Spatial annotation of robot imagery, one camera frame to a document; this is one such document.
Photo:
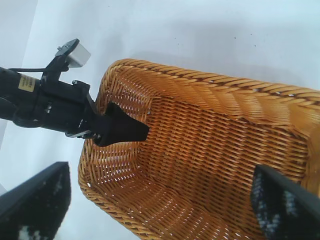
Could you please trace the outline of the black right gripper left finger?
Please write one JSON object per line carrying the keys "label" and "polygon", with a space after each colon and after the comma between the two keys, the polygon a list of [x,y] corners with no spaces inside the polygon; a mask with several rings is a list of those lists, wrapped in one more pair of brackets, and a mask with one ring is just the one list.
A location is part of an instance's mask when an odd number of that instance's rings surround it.
{"label": "black right gripper left finger", "polygon": [[53,240],[71,203],[70,168],[55,162],[0,197],[2,240]]}

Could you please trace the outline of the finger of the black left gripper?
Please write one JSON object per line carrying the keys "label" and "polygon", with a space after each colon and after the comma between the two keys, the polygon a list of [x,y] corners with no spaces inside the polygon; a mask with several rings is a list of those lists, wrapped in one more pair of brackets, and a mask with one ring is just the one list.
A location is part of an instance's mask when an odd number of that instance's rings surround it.
{"label": "finger of the black left gripper", "polygon": [[127,115],[117,104],[109,102],[104,115],[93,122],[93,131],[97,134],[94,143],[106,147],[115,143],[143,142],[150,128]]}

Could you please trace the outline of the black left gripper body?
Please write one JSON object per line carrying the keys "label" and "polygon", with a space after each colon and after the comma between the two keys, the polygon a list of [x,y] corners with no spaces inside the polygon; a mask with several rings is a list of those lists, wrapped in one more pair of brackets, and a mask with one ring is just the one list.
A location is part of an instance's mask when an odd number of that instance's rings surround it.
{"label": "black left gripper body", "polygon": [[71,84],[37,79],[34,84],[34,126],[64,133],[70,138],[94,139],[97,111],[90,85],[79,80]]}

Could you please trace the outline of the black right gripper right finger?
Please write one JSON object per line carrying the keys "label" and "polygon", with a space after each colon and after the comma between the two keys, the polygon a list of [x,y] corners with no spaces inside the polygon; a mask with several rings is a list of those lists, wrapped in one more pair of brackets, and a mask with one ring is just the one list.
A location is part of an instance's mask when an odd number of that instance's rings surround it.
{"label": "black right gripper right finger", "polygon": [[320,199],[274,168],[255,167],[250,202],[266,239],[320,238]]}

